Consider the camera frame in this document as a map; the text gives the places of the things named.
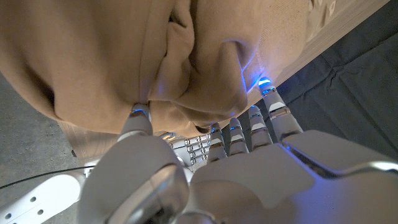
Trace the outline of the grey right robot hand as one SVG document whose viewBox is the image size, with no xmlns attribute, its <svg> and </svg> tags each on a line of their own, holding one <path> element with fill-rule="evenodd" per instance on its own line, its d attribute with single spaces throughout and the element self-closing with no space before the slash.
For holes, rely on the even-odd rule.
<svg viewBox="0 0 398 224">
<path fill-rule="evenodd" d="M 163 133 L 160 137 L 173 149 L 176 156 L 191 172 L 195 172 L 207 161 L 210 148 L 210 135 L 184 138 L 175 133 Z"/>
</svg>

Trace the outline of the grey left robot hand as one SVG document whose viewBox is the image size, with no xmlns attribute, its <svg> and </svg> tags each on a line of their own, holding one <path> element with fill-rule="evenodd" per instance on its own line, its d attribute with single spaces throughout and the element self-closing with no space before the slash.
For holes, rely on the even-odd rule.
<svg viewBox="0 0 398 224">
<path fill-rule="evenodd" d="M 258 82 L 277 141 L 249 109 L 225 147 L 211 127 L 206 164 L 195 172 L 153 135 L 136 104 L 116 144 L 85 182 L 79 223 L 396 223 L 397 161 L 316 130 L 304 131 L 268 78 Z"/>
</svg>

